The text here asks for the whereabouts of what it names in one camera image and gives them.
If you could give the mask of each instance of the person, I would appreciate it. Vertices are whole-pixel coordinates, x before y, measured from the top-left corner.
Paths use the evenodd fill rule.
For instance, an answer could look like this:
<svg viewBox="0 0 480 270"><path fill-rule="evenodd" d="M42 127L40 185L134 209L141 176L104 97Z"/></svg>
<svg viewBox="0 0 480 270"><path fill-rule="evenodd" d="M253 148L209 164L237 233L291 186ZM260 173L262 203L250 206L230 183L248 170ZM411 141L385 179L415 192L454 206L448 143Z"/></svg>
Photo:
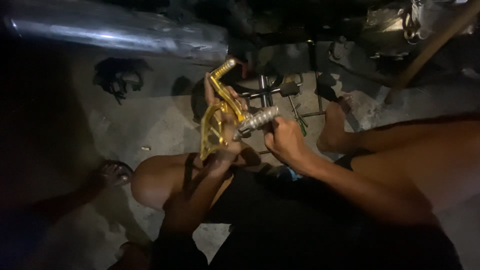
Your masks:
<svg viewBox="0 0 480 270"><path fill-rule="evenodd" d="M77 190L0 213L0 269L12 269L38 248L47 230L66 214L94 200L103 190L127 184L133 170L125 163L106 160Z"/></svg>
<svg viewBox="0 0 480 270"><path fill-rule="evenodd" d="M205 80L207 102L212 102L212 93ZM409 146L418 145L415 139L421 135L430 147L439 141L410 125L346 135L341 104L330 103L326 110L317 146L349 153L335 163L316 155L305 145L299 125L281 117L265 128L264 140L288 166L283 169L242 168L248 162L238 163L237 156L245 147L233 141L205 165L195 154L156 156L142 162L134 173L132 194L140 203L165 211L152 246L150 269L462 269L432 212L435 202L413 187L413 178L398 184L387 175L392 167L387 161L405 166L391 174L410 176L408 169L413 169L407 161L393 157L395 150L400 152L398 159L407 158L407 150L421 152ZM402 128L410 136L401 137ZM226 132L232 134L233 126L228 125ZM404 152L389 144L387 135L396 137L397 147ZM384 162L360 162L379 154L377 159ZM228 223L233 228L209 265L192 240L201 222Z"/></svg>

